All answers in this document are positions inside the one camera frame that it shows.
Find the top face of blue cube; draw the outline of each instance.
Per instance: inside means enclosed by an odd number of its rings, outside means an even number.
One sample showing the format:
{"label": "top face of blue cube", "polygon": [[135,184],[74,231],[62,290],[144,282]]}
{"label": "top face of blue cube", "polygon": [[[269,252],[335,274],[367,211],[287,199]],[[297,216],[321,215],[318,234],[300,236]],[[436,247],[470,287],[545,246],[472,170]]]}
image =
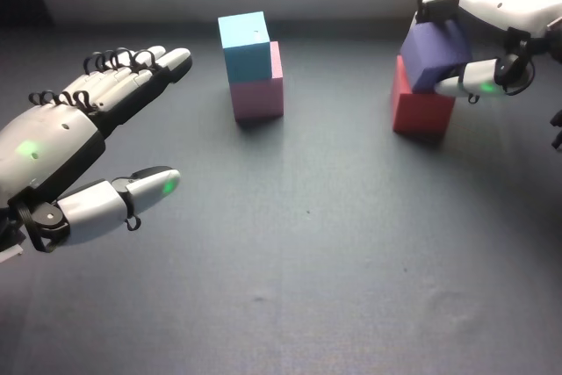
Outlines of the top face of blue cube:
{"label": "top face of blue cube", "polygon": [[270,42],[263,12],[219,18],[219,29],[222,48]]}

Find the gray cloth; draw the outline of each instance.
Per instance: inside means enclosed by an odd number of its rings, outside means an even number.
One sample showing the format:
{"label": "gray cloth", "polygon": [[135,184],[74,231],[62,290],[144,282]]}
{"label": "gray cloth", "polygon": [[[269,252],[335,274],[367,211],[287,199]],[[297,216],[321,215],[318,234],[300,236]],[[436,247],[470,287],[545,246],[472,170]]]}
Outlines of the gray cloth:
{"label": "gray cloth", "polygon": [[169,165],[174,194],[138,232],[0,265],[0,373],[561,373],[562,68],[458,100],[436,147],[391,130],[404,27],[368,27],[273,26],[285,116],[246,128],[215,28],[0,34],[2,126],[93,50],[194,57],[76,184]]}

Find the cube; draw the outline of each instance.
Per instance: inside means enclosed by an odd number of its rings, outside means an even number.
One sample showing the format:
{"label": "cube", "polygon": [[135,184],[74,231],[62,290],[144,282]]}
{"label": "cube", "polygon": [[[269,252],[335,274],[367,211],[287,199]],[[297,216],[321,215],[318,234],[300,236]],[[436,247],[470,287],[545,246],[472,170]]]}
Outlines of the cube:
{"label": "cube", "polygon": [[393,131],[410,135],[445,135],[454,97],[414,94],[401,56],[396,60],[393,84]]}
{"label": "cube", "polygon": [[237,121],[283,116],[283,68],[279,43],[271,43],[271,79],[251,83],[230,83],[230,95]]}
{"label": "cube", "polygon": [[263,12],[219,18],[230,83],[271,79],[270,35]]}
{"label": "cube", "polygon": [[400,55],[414,92],[432,92],[456,66],[472,61],[472,53],[458,22],[414,25],[407,34]]}

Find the green light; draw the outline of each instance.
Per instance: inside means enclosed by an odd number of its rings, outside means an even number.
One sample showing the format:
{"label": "green light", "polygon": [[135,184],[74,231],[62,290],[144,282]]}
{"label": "green light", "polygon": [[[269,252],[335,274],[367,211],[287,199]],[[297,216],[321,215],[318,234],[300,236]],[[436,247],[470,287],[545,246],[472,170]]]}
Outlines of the green light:
{"label": "green light", "polygon": [[33,141],[23,141],[16,148],[16,151],[18,151],[21,155],[31,155],[37,152],[37,147],[37,144]]}
{"label": "green light", "polygon": [[166,182],[166,184],[164,185],[164,187],[162,188],[162,193],[164,195],[170,195],[170,193],[172,193],[177,186],[177,181],[172,179],[169,180],[168,182]]}
{"label": "green light", "polygon": [[492,83],[483,83],[480,85],[480,89],[484,92],[494,92],[496,90],[496,86]]}

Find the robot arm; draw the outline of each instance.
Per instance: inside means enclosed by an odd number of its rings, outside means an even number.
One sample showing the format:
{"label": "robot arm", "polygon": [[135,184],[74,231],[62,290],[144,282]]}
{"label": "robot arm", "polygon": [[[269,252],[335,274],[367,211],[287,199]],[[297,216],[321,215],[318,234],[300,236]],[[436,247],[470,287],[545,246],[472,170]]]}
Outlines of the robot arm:
{"label": "robot arm", "polygon": [[[89,69],[92,63],[95,69]],[[22,225],[42,252],[123,223],[139,228],[138,213],[175,189],[177,170],[145,169],[59,197],[104,153],[113,130],[177,83],[191,64],[185,48],[166,54],[159,46],[139,52],[122,47],[87,58],[83,75],[60,94],[29,96],[34,107],[0,132],[0,262],[20,251]]]}
{"label": "robot arm", "polygon": [[[562,0],[418,0],[413,25],[467,19],[470,25],[493,29],[503,39],[504,54],[466,63],[435,86],[435,92],[468,97],[514,96],[535,79],[534,55],[549,53],[562,63]],[[562,113],[552,122],[562,126]],[[552,146],[562,145],[562,133]]]}

